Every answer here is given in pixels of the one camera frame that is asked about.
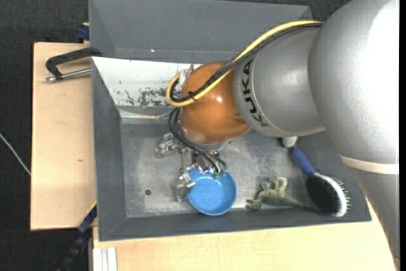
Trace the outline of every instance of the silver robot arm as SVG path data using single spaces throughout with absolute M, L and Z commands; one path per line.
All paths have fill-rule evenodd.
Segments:
M 320 29 L 308 58 L 318 115 L 373 205 L 400 268 L 400 0 L 352 0 Z
M 234 99 L 264 135 L 326 130 L 373 205 L 400 268 L 400 0 L 352 0 L 235 68 Z

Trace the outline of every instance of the green toy dinosaur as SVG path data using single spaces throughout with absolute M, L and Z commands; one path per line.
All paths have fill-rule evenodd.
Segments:
M 300 202 L 289 194 L 286 194 L 285 189 L 287 186 L 287 178 L 269 177 L 269 180 L 274 184 L 274 188 L 270 188 L 269 183 L 261 184 L 262 191 L 258 194 L 257 198 L 247 200 L 248 209 L 258 210 L 262 206 L 262 203 L 270 204 L 272 206 L 311 208 L 308 204 Z

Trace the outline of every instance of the blue bowl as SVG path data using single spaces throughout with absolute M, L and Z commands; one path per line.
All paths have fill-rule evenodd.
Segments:
M 189 175 L 196 184 L 189 191 L 188 200 L 197 211 L 219 216 L 231 208 L 237 189 L 230 174 L 214 179 L 208 171 L 200 174 L 197 169 L 193 169 Z

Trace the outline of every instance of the yellow cable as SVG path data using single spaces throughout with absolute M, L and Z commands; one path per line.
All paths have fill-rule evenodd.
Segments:
M 267 40 L 269 37 L 272 35 L 275 35 L 276 33 L 282 32 L 285 29 L 290 29 L 292 27 L 297 27 L 297 26 L 302 26 L 302 25 L 309 25 L 309 24 L 314 24 L 314 23 L 321 23 L 315 20 L 298 20 L 296 22 L 290 22 L 290 23 L 285 23 L 279 26 L 274 27 L 273 29 L 269 30 L 268 32 L 265 32 L 262 34 L 259 38 L 257 38 L 254 42 L 252 42 L 248 47 L 246 47 L 240 54 L 233 60 L 235 62 L 239 58 L 242 58 L 244 55 L 247 53 L 251 52 L 253 49 L 255 49 L 257 46 L 259 46 L 262 42 Z M 166 89 L 166 100 L 168 104 L 174 106 L 174 107 L 184 107 L 186 105 L 192 104 L 199 98 L 202 98 L 204 95 L 206 95 L 208 92 L 210 92 L 225 76 L 227 76 L 230 72 L 232 71 L 229 70 L 226 72 L 224 75 L 219 77 L 217 80 L 215 80 L 212 84 L 210 84 L 205 90 L 201 91 L 199 94 L 196 94 L 193 98 L 189 98 L 188 100 L 184 102 L 176 102 L 172 100 L 171 98 L 171 89 L 174 85 L 174 83 L 179 79 L 179 74 L 176 74 L 171 81 L 169 82 L 169 85 Z

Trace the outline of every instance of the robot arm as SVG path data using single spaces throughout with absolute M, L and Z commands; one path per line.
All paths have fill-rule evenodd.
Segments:
M 201 80 L 184 86 L 183 97 L 193 104 L 182 108 L 183 131 L 201 147 L 248 126 L 285 139 L 325 129 L 380 218 L 398 267 L 399 8 L 400 0 L 352 0 L 322 26 L 290 30 L 235 64 L 211 99 L 193 93 L 216 81 L 202 66 L 190 77 Z M 231 92 L 234 101 L 223 100 Z M 218 125 L 217 116 L 224 120 L 220 111 L 233 112 L 230 121 L 204 128 Z

